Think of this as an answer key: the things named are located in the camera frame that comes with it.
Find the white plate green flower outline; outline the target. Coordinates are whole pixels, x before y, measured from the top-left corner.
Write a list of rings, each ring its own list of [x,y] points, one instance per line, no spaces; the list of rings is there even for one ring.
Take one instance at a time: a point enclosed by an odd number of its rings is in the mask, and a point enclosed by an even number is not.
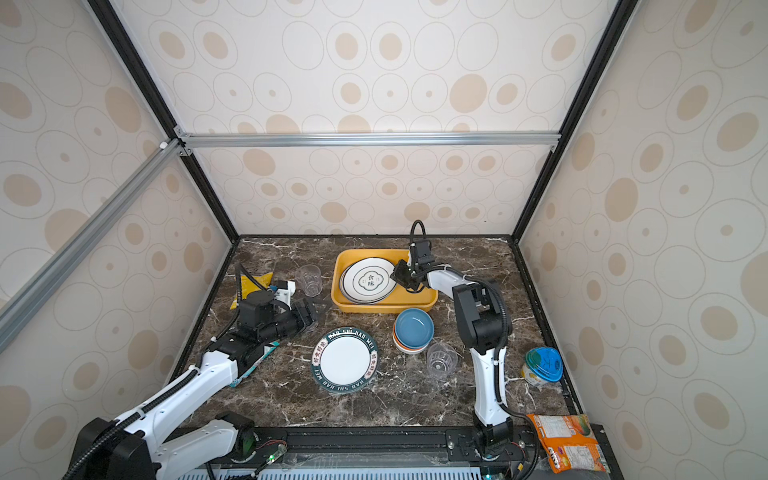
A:
[[[353,304],[378,303],[387,298],[397,286],[391,278],[394,268],[391,261],[381,257],[354,262],[341,275],[341,293]]]

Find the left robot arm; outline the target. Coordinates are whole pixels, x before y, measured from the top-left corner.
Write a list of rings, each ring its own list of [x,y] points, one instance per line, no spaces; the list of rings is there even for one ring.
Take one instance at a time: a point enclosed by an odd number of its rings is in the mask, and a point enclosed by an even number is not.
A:
[[[158,393],[113,420],[96,418],[78,434],[67,479],[176,479],[217,458],[252,459],[253,420],[224,412],[181,436],[174,431],[212,396],[247,378],[283,340],[322,320],[325,301],[284,302],[271,289],[239,300],[226,327],[197,362]]]

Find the plate dark green lettered rim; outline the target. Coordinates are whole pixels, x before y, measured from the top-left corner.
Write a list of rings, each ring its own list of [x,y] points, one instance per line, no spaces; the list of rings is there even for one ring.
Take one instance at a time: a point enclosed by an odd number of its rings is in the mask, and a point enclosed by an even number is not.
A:
[[[379,348],[367,332],[355,327],[334,329],[323,335],[311,357],[317,384],[333,394],[349,394],[366,387],[377,372]]]

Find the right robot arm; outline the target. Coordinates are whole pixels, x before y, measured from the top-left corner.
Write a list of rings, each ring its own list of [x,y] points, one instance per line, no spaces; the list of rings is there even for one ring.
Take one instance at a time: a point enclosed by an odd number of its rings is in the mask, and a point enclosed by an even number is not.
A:
[[[498,286],[437,263],[426,238],[409,241],[408,258],[398,261],[390,278],[411,293],[428,288],[453,301],[475,376],[474,442],[480,455],[496,456],[514,430],[502,387],[511,322]]]

